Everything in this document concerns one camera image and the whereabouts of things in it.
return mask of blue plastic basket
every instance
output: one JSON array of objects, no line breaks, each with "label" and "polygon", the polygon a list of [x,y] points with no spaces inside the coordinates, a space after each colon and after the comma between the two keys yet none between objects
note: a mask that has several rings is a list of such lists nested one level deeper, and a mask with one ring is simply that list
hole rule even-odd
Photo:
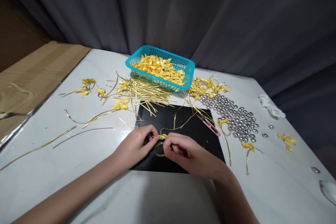
[{"label": "blue plastic basket", "polygon": [[[167,60],[171,58],[171,63],[174,63],[173,67],[176,70],[183,70],[185,72],[184,75],[184,85],[180,86],[175,83],[172,83],[170,81],[164,80],[160,77],[157,77],[155,75],[146,73],[145,71],[142,71],[140,69],[137,69],[135,67],[132,67],[131,64],[139,63],[141,60],[141,55],[145,56],[147,55],[157,55],[158,57],[163,58],[164,60]],[[150,82],[159,84],[160,86],[167,88],[174,92],[181,92],[182,90],[188,89],[191,86],[192,79],[194,76],[194,70],[195,70],[195,63],[192,62],[189,59],[183,58],[181,56],[178,56],[176,54],[167,52],[165,50],[159,49],[157,47],[149,46],[149,45],[143,45],[140,47],[135,53],[132,54],[131,57],[129,57],[126,62],[126,66],[132,70],[132,73],[134,76],[139,76],[143,79],[146,79]]]}]

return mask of fabric backdrop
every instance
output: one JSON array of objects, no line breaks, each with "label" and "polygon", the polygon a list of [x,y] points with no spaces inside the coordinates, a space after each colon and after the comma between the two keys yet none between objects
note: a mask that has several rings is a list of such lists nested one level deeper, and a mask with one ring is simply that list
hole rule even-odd
[{"label": "fabric backdrop", "polygon": [[336,0],[19,1],[54,40],[125,54],[150,44],[256,79],[336,175]]}]

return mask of black cutting board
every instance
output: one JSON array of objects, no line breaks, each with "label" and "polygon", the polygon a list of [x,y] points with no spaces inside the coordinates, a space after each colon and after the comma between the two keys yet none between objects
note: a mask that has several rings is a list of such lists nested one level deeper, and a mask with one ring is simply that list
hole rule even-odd
[{"label": "black cutting board", "polygon": [[[155,109],[157,109],[157,112],[155,113],[156,117],[153,115],[150,116],[149,111],[140,106],[137,114],[137,120],[141,119],[142,121],[137,121],[135,125],[137,127],[141,127],[153,124],[159,134],[161,128],[173,129],[175,113],[181,106],[173,105],[174,107],[162,107],[157,104],[152,105]],[[210,110],[204,111],[207,113],[208,117],[212,118]],[[194,112],[195,111],[192,110],[191,107],[181,107],[176,114],[175,127],[178,128],[184,124],[193,115]],[[176,129],[173,131],[168,131],[165,129],[162,130],[162,134],[165,133],[168,135],[169,132],[176,132],[191,137],[207,151],[211,152],[213,155],[225,162],[218,137],[197,117],[197,114],[194,115],[181,129]],[[155,151],[158,154],[163,154],[162,145],[156,148]],[[132,167],[131,170],[188,173],[182,167],[170,161],[168,158],[156,156],[153,150],[144,159]]]}]

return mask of white table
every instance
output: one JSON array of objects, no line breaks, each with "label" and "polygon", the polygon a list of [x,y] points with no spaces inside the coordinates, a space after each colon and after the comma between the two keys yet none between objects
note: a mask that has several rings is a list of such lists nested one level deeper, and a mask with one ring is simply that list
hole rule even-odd
[{"label": "white table", "polygon": [[[113,104],[111,99],[102,106],[96,94],[83,99],[81,94],[64,98],[58,94],[81,87],[83,78],[94,78],[104,87],[111,84],[106,80],[116,80],[116,70],[120,76],[128,76],[130,70],[125,66],[126,59],[127,56],[122,54],[93,49],[0,153],[0,167],[3,167],[77,126],[54,143],[0,172],[0,223],[10,223],[102,161],[132,130],[117,116],[134,125],[134,114],[120,111],[99,119],[84,130],[113,129],[89,131],[52,149],[62,140],[83,131],[82,125],[72,122],[64,109],[73,119],[88,121],[109,110]],[[238,139],[228,137],[231,169],[260,223],[335,223],[336,207],[323,196],[319,186],[319,180],[334,183],[335,180],[286,119],[275,120],[261,107],[258,96],[265,92],[260,85],[254,79],[225,73],[202,69],[196,69],[194,73],[194,77],[201,78],[211,75],[232,88],[225,96],[252,111],[260,125],[255,147],[264,154],[250,153],[249,176],[246,175],[247,149]],[[177,95],[174,100],[177,105],[184,102]],[[298,139],[294,153],[285,150],[277,132]],[[219,140],[229,164],[225,139],[220,136]],[[311,166],[320,169],[321,173],[313,173]],[[213,193],[211,182],[190,174],[128,171],[80,212],[73,223],[219,223]]]}]

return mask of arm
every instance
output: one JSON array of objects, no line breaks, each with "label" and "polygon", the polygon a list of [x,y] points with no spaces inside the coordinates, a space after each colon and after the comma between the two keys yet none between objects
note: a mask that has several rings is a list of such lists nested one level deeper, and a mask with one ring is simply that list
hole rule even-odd
[{"label": "arm", "polygon": [[213,179],[225,223],[259,223],[238,180],[220,159],[202,148],[190,137],[177,133],[168,134],[163,144],[163,150],[167,158],[187,172]]},{"label": "arm", "polygon": [[[144,145],[150,132],[155,137]],[[153,125],[133,130],[111,156],[29,210],[13,224],[63,223],[100,189],[143,159],[159,138]]]}]

